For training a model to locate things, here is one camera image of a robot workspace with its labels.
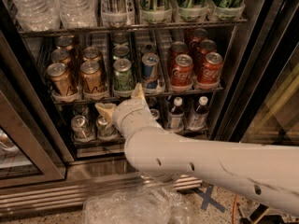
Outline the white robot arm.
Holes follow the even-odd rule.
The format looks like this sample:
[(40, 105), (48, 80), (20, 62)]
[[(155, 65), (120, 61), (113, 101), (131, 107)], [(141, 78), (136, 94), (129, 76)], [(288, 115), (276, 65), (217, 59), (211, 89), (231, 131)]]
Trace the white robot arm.
[(299, 148), (196, 140), (165, 130), (151, 115), (140, 84), (119, 105), (97, 103), (125, 139), (126, 160), (166, 182), (181, 175), (299, 216)]

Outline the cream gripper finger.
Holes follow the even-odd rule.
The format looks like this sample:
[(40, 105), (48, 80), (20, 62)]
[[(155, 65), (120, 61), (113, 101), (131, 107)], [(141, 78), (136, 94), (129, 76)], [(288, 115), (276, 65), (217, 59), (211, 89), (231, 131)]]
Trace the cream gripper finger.
[(145, 98), (145, 94), (144, 94), (144, 91), (143, 91), (143, 87), (142, 87), (142, 84), (141, 83), (136, 83), (135, 84), (135, 88), (131, 94), (131, 98), (132, 99), (135, 99), (135, 98), (139, 98), (139, 99), (142, 99), (143, 101), (146, 100)]
[(116, 109), (115, 104), (111, 103), (96, 103), (95, 108), (98, 111), (98, 113), (106, 119), (107, 122), (111, 123), (112, 122), (112, 116), (113, 113)]

